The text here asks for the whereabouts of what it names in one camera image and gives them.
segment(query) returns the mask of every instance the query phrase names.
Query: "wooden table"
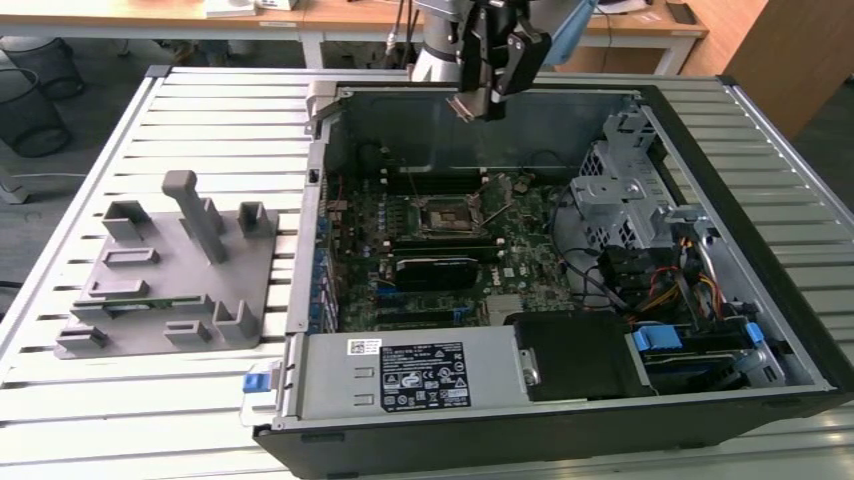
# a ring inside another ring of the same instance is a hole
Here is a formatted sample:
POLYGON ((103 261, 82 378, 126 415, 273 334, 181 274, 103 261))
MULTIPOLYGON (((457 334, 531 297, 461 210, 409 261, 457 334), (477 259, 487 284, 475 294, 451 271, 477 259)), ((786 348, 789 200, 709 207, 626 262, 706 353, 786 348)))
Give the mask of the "wooden table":
MULTIPOLYGON (((0 35, 298 40, 306 66, 323 68, 321 44, 385 42, 398 9, 394 0, 302 0, 294 11, 206 19, 202 4, 203 0, 0 0, 0 35)), ((610 29, 608 23, 604 17, 592 20, 581 45, 666 50, 657 74, 680 73, 694 42, 708 33, 702 25, 676 23, 662 0, 642 12, 612 16, 610 29)))

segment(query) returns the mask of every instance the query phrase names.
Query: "motherboard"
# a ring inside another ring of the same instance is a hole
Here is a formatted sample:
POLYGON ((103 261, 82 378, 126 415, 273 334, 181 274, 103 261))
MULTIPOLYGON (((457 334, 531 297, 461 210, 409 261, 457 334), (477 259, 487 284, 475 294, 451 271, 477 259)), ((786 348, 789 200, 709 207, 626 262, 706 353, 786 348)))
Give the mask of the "motherboard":
POLYGON ((501 325, 574 304, 549 221, 562 185, 534 173, 333 176, 338 331, 501 325))

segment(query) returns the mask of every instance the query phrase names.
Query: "desk leg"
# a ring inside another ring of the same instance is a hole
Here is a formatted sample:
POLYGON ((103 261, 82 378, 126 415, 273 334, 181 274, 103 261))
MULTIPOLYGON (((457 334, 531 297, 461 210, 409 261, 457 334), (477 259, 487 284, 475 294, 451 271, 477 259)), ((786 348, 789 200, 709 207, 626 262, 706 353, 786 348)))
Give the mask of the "desk leg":
POLYGON ((692 48, 694 48, 694 42, 697 38, 682 37, 674 38, 674 42, 670 48, 665 50, 662 61, 656 68, 656 75, 680 75, 685 61, 689 59, 692 48))
POLYGON ((27 201, 30 193, 24 190, 20 182, 0 167, 0 199, 11 205, 22 204, 27 201))
POLYGON ((303 43, 303 55, 306 57, 306 68, 314 70, 323 69, 323 52, 321 44, 323 43, 322 32, 299 32, 299 41, 303 43))

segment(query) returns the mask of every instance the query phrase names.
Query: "white cable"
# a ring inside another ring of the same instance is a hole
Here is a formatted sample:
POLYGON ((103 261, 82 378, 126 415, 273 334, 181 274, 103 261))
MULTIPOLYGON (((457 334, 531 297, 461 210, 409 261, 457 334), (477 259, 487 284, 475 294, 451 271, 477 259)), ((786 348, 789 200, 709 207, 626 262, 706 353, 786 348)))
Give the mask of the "white cable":
POLYGON ((35 177, 86 177, 86 173, 26 173, 23 175, 12 175, 12 178, 35 178, 35 177))

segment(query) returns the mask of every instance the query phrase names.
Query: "gray plastic holder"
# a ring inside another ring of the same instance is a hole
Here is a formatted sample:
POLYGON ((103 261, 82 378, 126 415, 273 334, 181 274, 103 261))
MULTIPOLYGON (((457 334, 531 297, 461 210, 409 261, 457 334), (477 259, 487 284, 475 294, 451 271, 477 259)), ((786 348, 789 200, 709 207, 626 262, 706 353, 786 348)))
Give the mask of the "gray plastic holder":
POLYGON ((231 350, 261 341, 278 212, 247 202, 221 215, 190 188, 193 172, 166 179, 182 213, 147 213, 138 202, 108 208, 110 237, 56 340, 60 358, 231 350))

